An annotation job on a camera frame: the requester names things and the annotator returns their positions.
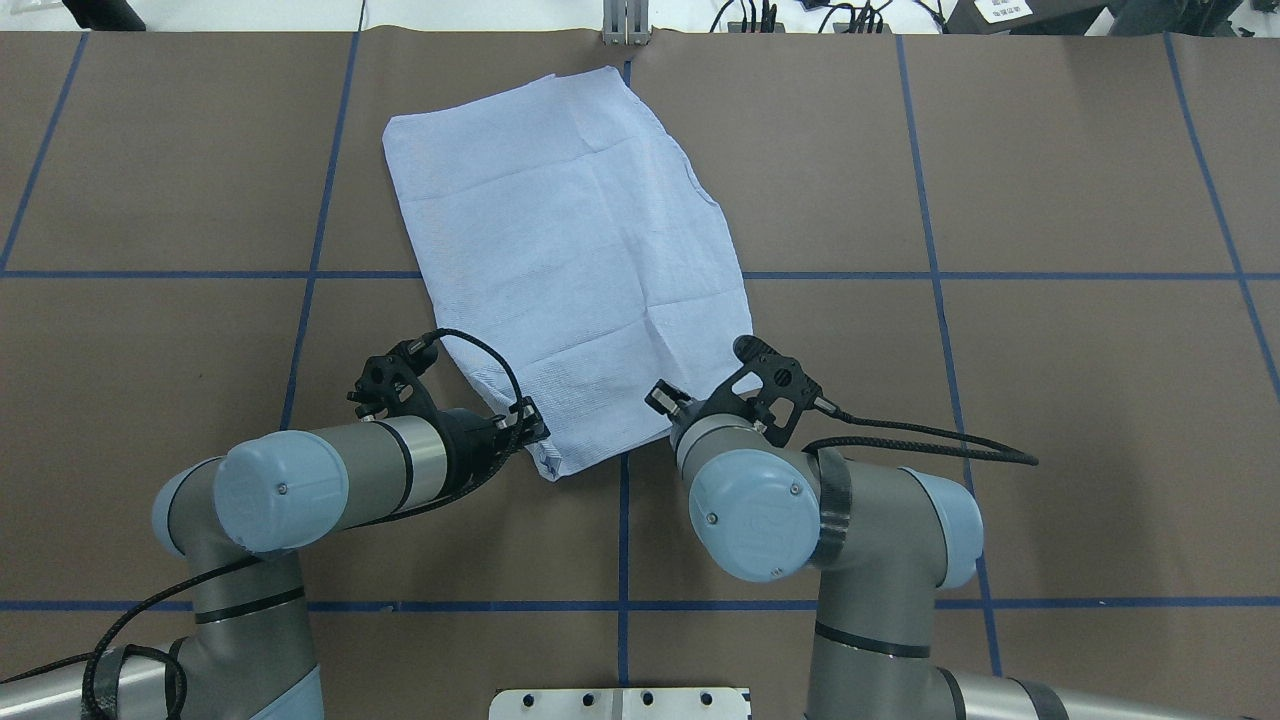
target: metal bracket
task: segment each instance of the metal bracket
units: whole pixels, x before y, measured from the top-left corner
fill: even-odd
[[[745,688],[604,688],[503,691],[489,720],[749,720]]]
[[[604,0],[604,44],[648,45],[649,0]]]

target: white label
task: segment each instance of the white label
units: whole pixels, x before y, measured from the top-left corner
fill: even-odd
[[[988,23],[1002,23],[1032,14],[1027,0],[973,0]]]

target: folded cloth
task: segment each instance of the folded cloth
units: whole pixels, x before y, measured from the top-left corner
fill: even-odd
[[[719,205],[609,67],[392,118],[383,133],[439,327],[507,357],[550,429],[554,480],[662,437],[658,378],[703,397],[751,332]],[[515,402],[488,355],[445,338],[494,411]]]

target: robotic arm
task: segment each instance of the robotic arm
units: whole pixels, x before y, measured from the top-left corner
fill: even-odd
[[[827,445],[945,452],[1034,465],[1014,448],[948,430],[863,420],[822,395],[800,364],[763,341],[733,343],[742,369],[707,400],[659,380],[646,402],[672,423],[689,519],[727,573],[771,582],[804,566],[822,573],[808,720],[1210,720],[1041,683],[950,673],[929,664],[937,589],[974,575],[982,514],[960,484],[910,468],[846,460]],[[758,395],[732,387],[748,374]],[[787,400],[785,424],[771,410]],[[993,451],[833,438],[786,450],[806,410],[852,424],[910,429]]]
[[[92,720],[175,717],[179,683],[187,720],[323,717],[294,551],[458,500],[520,447],[548,437],[515,382],[509,415],[438,410],[419,375],[436,360],[442,334],[489,351],[515,380],[484,343],[435,331],[367,360],[348,395],[362,421],[271,433],[179,473],[156,497],[152,528],[193,579],[216,577],[193,585],[196,634],[160,648],[177,664],[127,646],[90,659],[88,671],[84,662],[33,671],[0,685],[0,719],[81,719],[86,675],[101,707],[84,715]]]

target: blue joint cap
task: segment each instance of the blue joint cap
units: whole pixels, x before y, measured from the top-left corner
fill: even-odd
[[[818,497],[786,460],[763,450],[710,459],[689,488],[689,520],[726,573],[753,583],[804,568],[818,544]]]
[[[947,543],[947,575],[940,588],[959,588],[978,571],[982,557],[982,511],[969,491],[955,480],[900,468],[910,473],[933,502],[942,525],[942,538]]]
[[[342,456],[324,438],[282,430],[242,442],[214,477],[214,510],[250,552],[296,550],[323,538],[347,507]]]
[[[160,488],[156,493],[155,502],[151,503],[151,532],[155,533],[156,539],[160,544],[169,551],[170,555],[177,557],[183,557],[182,551],[173,542],[173,533],[169,532],[169,509],[173,506],[173,498],[178,495],[178,488],[182,483],[191,477],[197,469],[221,460],[220,457],[210,457],[209,460],[201,460],[191,468],[178,473],[177,475],[169,478],[169,482]]]

